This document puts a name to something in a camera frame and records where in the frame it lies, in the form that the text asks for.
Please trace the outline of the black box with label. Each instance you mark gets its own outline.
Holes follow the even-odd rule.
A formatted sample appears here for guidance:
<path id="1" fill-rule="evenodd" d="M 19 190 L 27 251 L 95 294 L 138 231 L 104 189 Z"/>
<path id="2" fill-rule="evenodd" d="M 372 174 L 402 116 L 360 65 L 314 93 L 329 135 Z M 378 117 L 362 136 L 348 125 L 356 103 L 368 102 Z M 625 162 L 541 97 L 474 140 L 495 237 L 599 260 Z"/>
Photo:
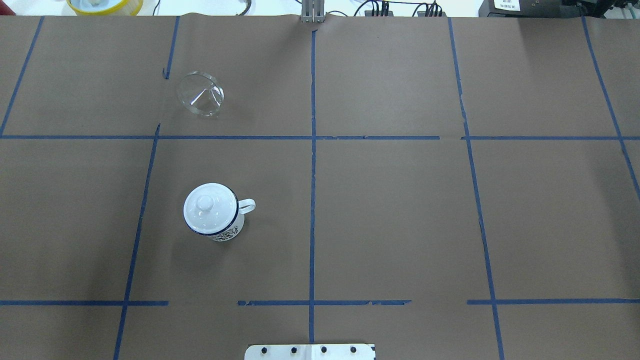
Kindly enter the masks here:
<path id="1" fill-rule="evenodd" d="M 479 18 L 570 19 L 584 15 L 582 7 L 562 0 L 483 0 Z"/>

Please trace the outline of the white cup lid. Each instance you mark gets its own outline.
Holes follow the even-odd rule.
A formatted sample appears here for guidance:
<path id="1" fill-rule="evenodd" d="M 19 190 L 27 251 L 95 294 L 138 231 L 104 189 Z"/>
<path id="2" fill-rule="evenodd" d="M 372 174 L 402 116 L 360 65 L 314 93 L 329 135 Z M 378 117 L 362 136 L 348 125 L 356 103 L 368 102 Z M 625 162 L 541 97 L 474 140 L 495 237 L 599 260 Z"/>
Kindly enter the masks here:
<path id="1" fill-rule="evenodd" d="M 229 187 L 205 183 L 188 194 L 182 212 L 192 231 L 212 236 L 226 231 L 235 222 L 239 214 L 239 200 Z"/>

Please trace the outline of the white enamel cup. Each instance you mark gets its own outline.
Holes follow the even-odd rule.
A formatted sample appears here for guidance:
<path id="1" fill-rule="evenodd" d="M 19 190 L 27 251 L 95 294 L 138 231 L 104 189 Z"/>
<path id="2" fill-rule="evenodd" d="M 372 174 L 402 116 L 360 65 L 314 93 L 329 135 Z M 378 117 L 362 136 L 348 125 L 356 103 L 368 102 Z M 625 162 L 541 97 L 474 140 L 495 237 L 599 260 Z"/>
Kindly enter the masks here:
<path id="1" fill-rule="evenodd" d="M 253 199 L 238 199 L 238 215 L 234 223 L 229 226 L 225 231 L 215 235 L 203 235 L 192 230 L 192 232 L 199 234 L 215 242 L 226 242 L 240 234 L 245 223 L 245 215 L 249 214 L 256 208 L 256 202 Z"/>

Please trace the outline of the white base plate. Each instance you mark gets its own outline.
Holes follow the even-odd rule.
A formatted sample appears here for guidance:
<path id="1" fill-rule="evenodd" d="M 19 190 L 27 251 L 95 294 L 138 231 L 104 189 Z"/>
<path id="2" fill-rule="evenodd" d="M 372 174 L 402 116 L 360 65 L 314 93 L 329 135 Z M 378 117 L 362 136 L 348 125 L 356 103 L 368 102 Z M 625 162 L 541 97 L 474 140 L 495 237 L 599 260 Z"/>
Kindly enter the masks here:
<path id="1" fill-rule="evenodd" d="M 375 360 L 374 344 L 254 344 L 247 347 L 245 360 Z"/>

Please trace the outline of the brown paper table cover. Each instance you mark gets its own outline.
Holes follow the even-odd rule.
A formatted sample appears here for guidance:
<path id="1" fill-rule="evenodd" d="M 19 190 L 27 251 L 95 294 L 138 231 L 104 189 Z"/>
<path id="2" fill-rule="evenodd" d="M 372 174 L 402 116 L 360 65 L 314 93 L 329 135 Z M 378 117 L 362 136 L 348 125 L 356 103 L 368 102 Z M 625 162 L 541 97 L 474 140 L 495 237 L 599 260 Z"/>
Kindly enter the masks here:
<path id="1" fill-rule="evenodd" d="M 3 16 L 1 358 L 637 360 L 638 64 L 637 20 Z"/>

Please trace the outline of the yellow tape roll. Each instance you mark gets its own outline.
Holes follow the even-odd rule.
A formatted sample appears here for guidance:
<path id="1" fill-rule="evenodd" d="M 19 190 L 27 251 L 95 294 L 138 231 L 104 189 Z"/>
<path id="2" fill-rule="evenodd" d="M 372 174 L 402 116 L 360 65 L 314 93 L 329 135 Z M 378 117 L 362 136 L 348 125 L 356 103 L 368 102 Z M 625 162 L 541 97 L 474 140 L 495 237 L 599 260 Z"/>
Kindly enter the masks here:
<path id="1" fill-rule="evenodd" d="M 137 16 L 144 0 L 66 0 L 78 16 Z"/>

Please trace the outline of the clear glass funnel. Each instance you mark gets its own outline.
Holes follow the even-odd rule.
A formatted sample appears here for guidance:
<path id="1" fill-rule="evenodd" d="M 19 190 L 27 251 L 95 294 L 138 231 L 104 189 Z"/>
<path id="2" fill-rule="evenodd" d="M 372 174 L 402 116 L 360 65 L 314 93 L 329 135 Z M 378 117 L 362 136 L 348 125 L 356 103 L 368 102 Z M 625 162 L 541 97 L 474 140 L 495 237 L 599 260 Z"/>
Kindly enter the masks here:
<path id="1" fill-rule="evenodd" d="M 190 71 L 178 83 L 177 98 L 192 114 L 214 117 L 222 109 L 226 94 L 217 78 L 203 71 Z"/>

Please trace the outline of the aluminium frame post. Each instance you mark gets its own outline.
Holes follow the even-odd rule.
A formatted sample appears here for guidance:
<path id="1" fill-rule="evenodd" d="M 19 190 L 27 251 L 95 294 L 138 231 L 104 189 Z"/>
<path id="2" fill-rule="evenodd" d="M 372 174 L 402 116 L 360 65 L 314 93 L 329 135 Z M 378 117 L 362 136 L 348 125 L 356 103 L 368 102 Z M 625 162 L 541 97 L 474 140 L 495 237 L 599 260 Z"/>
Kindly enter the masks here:
<path id="1" fill-rule="evenodd" d="M 302 23 L 324 23 L 326 19 L 324 0 L 300 0 Z"/>

